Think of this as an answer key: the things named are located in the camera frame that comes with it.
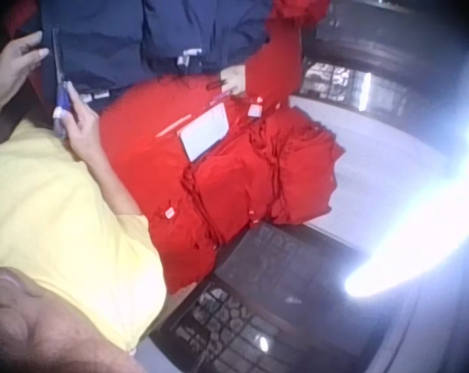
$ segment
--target clothing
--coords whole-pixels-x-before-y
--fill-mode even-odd
[[[102,112],[138,82],[166,73],[216,73],[245,62],[268,41],[271,7],[272,0],[43,0],[35,20],[35,0],[22,0],[8,28],[13,35],[34,17],[23,33],[41,26],[42,45],[52,49],[57,27],[66,79],[91,94],[89,105]],[[44,101],[53,106],[53,54],[40,70]],[[100,93],[109,97],[101,99]]]
[[[208,74],[268,41],[272,0],[145,0],[143,52],[153,71]]]
[[[143,216],[115,215],[83,162],[23,121],[0,145],[0,267],[13,267],[131,350],[165,284]]]
[[[41,1],[40,17],[44,47],[52,49],[51,32],[59,29],[65,80],[79,93],[109,91],[115,98],[122,89],[156,77],[141,57],[141,0]],[[43,61],[41,74],[43,93],[53,103],[54,53]]]
[[[271,18],[291,19],[299,25],[312,25],[327,13],[330,0],[274,0]]]
[[[302,76],[299,29],[279,21],[268,32],[270,43],[246,63],[247,97],[223,101],[227,135],[199,160],[189,162],[177,132],[220,94],[220,88],[207,89],[216,78],[167,77],[139,85],[101,117],[103,146],[149,219],[170,293],[207,275],[215,248],[242,228],[265,218],[296,224],[329,211],[342,150],[332,133],[287,106]],[[248,117],[259,99],[262,118]]]
[[[246,86],[247,95],[262,97],[264,110],[270,111],[271,107],[273,109],[299,87],[302,68],[299,29],[277,21],[270,22],[267,30],[270,42],[246,63]],[[285,78],[274,79],[274,76]],[[228,188],[225,195],[235,197],[231,193],[237,193],[236,196],[242,193],[230,181],[229,174],[234,171],[229,167],[226,167],[225,175],[215,178],[214,183],[208,181],[217,159],[218,162],[223,160],[221,156],[213,158],[213,153],[222,152],[225,141],[208,153],[208,164],[200,163],[197,171],[200,182],[196,183],[196,174],[188,168],[190,162],[177,137],[180,127],[157,137],[161,131],[188,114],[197,117],[203,113],[210,101],[221,92],[219,87],[211,90],[206,88],[217,80],[216,77],[207,76],[170,76],[157,82],[137,85],[101,116],[101,141],[115,171],[149,219],[149,234],[162,259],[170,293],[208,274],[215,263],[215,248],[229,241],[240,227],[248,224],[248,215],[250,221],[261,220],[275,195],[270,191],[272,183],[262,185],[259,177],[252,186],[248,186],[249,182],[244,184],[251,189],[257,204],[246,202],[246,194],[243,193],[239,205],[250,204],[253,214],[249,214],[246,208],[238,208],[235,198],[225,200],[234,203],[232,207],[220,204],[217,212],[212,210],[215,206],[207,202],[207,208],[214,218],[231,211],[229,216],[232,220],[226,221],[227,214],[224,214],[224,218],[219,220],[221,226],[218,227],[211,223],[214,218],[209,217],[200,203],[202,196],[215,195],[222,199],[224,188]],[[226,139],[229,139],[250,125],[251,120],[247,120],[246,116],[250,101],[235,99],[225,104],[229,118]],[[236,149],[241,152],[243,148],[250,150],[250,142],[246,138],[237,142],[240,145],[232,147],[235,152]],[[261,161],[253,149],[246,152],[246,157],[250,160],[244,158],[243,162],[262,162],[266,165],[266,161]],[[263,176],[264,173],[272,177],[270,169],[257,168],[257,175]],[[173,211],[171,218],[166,217],[167,211]]]

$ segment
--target blue scissor handle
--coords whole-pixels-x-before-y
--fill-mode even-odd
[[[53,112],[54,134],[61,140],[66,138],[66,128],[61,121],[63,110],[70,110],[70,98],[68,97],[66,82],[58,85],[56,91],[56,107]]]

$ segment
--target stack of red shirts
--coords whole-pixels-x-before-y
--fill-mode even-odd
[[[220,94],[207,89],[218,77],[139,85],[101,117],[103,146],[149,220],[170,293],[208,274],[216,247],[243,227],[329,211],[342,150],[332,133],[287,105],[302,75],[299,29],[275,22],[269,33],[271,42],[246,63],[247,97],[223,102],[228,134],[200,159],[189,162],[177,132]],[[258,98],[263,116],[250,118]]]
[[[299,25],[311,25],[326,16],[330,0],[274,0],[272,18],[292,19]]]

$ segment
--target person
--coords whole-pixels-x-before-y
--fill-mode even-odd
[[[1,52],[0,111],[49,54],[41,37]],[[0,366],[142,372],[131,352],[163,306],[163,268],[97,114],[68,92],[68,143],[23,120],[0,145]]]

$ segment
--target hand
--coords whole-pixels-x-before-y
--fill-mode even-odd
[[[28,74],[49,54],[47,48],[35,49],[42,38],[37,31],[10,41],[0,53],[0,108],[19,91]]]
[[[61,120],[68,132],[72,150],[82,161],[92,166],[106,157],[100,140],[100,118],[82,101],[71,82],[68,83],[68,94],[77,120],[68,111],[63,112]]]

